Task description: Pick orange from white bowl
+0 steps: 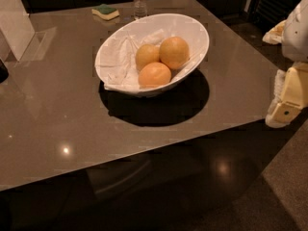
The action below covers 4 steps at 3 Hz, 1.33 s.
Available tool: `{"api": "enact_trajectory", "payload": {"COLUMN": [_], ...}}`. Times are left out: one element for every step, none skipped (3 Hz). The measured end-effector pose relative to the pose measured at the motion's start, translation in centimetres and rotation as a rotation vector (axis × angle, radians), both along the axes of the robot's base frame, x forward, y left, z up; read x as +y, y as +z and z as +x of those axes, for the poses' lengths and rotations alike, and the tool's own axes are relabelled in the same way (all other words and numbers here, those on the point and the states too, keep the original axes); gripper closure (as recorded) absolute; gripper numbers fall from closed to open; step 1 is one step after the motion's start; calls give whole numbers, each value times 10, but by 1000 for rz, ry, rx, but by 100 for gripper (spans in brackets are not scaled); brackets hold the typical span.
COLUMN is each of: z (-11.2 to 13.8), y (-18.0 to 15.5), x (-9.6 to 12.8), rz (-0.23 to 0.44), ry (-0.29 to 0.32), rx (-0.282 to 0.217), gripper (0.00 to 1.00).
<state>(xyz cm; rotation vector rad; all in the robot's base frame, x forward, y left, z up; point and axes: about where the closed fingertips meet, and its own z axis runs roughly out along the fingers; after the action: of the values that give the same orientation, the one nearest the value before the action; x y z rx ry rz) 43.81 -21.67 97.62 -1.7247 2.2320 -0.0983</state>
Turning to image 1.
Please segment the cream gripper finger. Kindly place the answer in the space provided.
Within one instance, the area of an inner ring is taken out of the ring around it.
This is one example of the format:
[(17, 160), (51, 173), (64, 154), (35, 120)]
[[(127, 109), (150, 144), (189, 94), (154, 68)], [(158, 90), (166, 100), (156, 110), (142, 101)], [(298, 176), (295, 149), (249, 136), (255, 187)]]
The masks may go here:
[(263, 38), (262, 41), (266, 42), (268, 44), (279, 44), (282, 41), (282, 34), (284, 31), (286, 21), (283, 20), (276, 24), (273, 28), (271, 28), (269, 31), (267, 31)]
[(266, 124), (271, 128), (289, 125), (308, 107), (308, 64), (294, 63), (287, 71), (278, 69)]

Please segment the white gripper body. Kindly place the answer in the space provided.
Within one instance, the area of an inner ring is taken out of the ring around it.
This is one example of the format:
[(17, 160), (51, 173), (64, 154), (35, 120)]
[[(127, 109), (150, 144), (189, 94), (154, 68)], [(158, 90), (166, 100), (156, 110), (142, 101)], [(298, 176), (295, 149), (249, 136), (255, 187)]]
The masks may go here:
[(282, 53), (293, 62), (308, 62), (308, 0), (301, 0), (285, 22)]

